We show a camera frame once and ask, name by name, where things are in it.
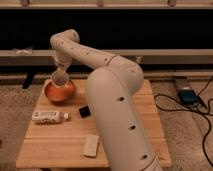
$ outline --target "terrazzo floor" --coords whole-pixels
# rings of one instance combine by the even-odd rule
[[[29,124],[31,113],[38,100],[42,84],[48,75],[36,76],[28,89],[22,89],[25,75],[0,75],[0,171],[16,171],[15,161]],[[192,87],[196,92],[207,80],[193,80]],[[177,98],[172,81],[151,81],[154,94],[164,92]],[[203,92],[204,101],[213,97],[213,82]],[[158,104],[165,108],[175,109],[178,105],[167,99],[159,99]],[[205,159],[201,142],[207,130],[206,121],[199,115],[189,112],[163,112],[159,110],[164,133],[166,135],[173,165],[165,171],[209,171],[211,166]],[[213,160],[213,133],[207,139],[207,151]]]

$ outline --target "dark background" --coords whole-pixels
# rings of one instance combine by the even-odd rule
[[[0,10],[0,50],[49,49],[74,28],[99,49],[213,48],[213,10]]]

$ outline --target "orange bowl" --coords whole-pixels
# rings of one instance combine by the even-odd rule
[[[44,89],[46,97],[52,102],[63,102],[69,99],[74,91],[75,86],[71,80],[64,86],[55,86],[52,81],[50,81]]]

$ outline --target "black cable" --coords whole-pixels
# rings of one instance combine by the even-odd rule
[[[198,96],[200,94],[202,94],[204,92],[204,90],[208,87],[208,85],[210,84],[210,82],[212,81],[213,77],[211,77],[207,84],[201,89],[201,91],[198,93]],[[161,106],[159,106],[157,104],[157,98],[158,97],[166,97],[172,101],[174,101],[175,103],[177,103],[178,105],[180,105],[181,107],[183,108],[179,108],[179,109],[165,109],[165,108],[162,108]],[[209,162],[209,164],[211,165],[211,167],[213,168],[213,162],[210,160],[208,154],[207,154],[207,151],[206,151],[206,140],[208,138],[208,135],[210,134],[211,130],[212,130],[212,124],[211,124],[211,121],[209,120],[209,118],[207,116],[213,116],[213,114],[211,114],[211,102],[213,101],[213,98],[210,98],[208,100],[208,106],[207,106],[207,111],[206,112],[203,112],[201,111],[199,108],[198,108],[198,105],[196,106],[193,106],[193,107],[189,107],[189,106],[185,106],[183,104],[181,104],[181,102],[179,102],[178,100],[176,100],[175,98],[169,96],[169,95],[166,95],[166,94],[157,94],[156,96],[154,96],[154,99],[155,99],[155,102],[156,102],[156,106],[158,109],[162,110],[162,111],[166,111],[166,112],[175,112],[175,111],[188,111],[188,112],[193,112],[193,113],[196,113],[196,114],[199,114],[200,116],[202,116],[208,123],[208,130],[207,132],[204,134],[203,136],[203,139],[202,139],[202,150],[203,150],[203,153],[204,153],[204,156],[206,157],[207,161]]]
[[[202,149],[203,149],[203,153],[206,157],[206,159],[208,160],[208,162],[210,163],[210,165],[213,167],[213,162],[210,160],[207,152],[206,152],[206,146],[205,146],[205,143],[206,143],[206,140],[207,140],[207,137],[208,135],[210,134],[211,130],[212,130],[212,124],[211,124],[211,121],[209,120],[209,118],[205,115],[205,114],[202,114],[200,113],[200,115],[205,118],[205,120],[208,122],[208,130],[207,132],[204,134],[203,136],[203,140],[202,140]]]
[[[157,102],[157,98],[158,97],[166,97],[172,101],[174,101],[175,103],[177,103],[178,105],[184,107],[184,108],[179,108],[179,109],[165,109],[165,108],[162,108],[161,106],[159,106],[157,103],[156,103],[156,106],[158,109],[162,110],[162,111],[166,111],[166,112],[176,112],[176,111],[188,111],[188,112],[193,112],[193,113],[196,113],[196,114],[199,114],[200,116],[202,116],[203,118],[206,119],[206,121],[208,122],[208,130],[207,132],[204,134],[203,136],[203,139],[202,139],[202,150],[203,150],[203,153],[204,153],[204,156],[206,157],[207,161],[209,162],[209,164],[211,165],[211,167],[213,167],[213,162],[210,160],[207,152],[206,152],[206,147],[205,147],[205,143],[206,143],[206,140],[207,140],[207,137],[208,135],[210,134],[211,130],[212,130],[212,124],[211,124],[211,121],[209,120],[209,118],[207,116],[212,116],[212,115],[209,115],[208,113],[203,113],[201,112],[198,107],[195,107],[195,109],[191,108],[191,107],[188,107],[188,106],[184,106],[182,105],[178,100],[176,100],[175,98],[169,96],[169,95],[166,95],[166,94],[157,94],[156,96],[154,96],[154,99],[155,99],[155,102]]]
[[[212,81],[212,79],[213,79],[213,77],[211,77],[209,80],[208,80],[208,82],[207,82],[207,84],[200,90],[200,92],[197,94],[198,96],[200,96],[202,93],[203,93],[203,91],[209,86],[209,84],[210,84],[210,82]]]

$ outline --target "wooden tabletop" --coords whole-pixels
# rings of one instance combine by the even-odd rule
[[[49,102],[42,89],[35,110],[69,112],[71,121],[56,125],[36,125],[30,122],[16,161],[17,168],[109,167],[101,143],[97,158],[83,156],[86,135],[97,134],[97,131],[92,116],[83,119],[78,111],[86,105],[85,80],[72,81],[76,86],[76,93],[61,105]],[[144,81],[142,88],[133,96],[133,101],[161,165],[170,166],[171,158],[148,80]]]

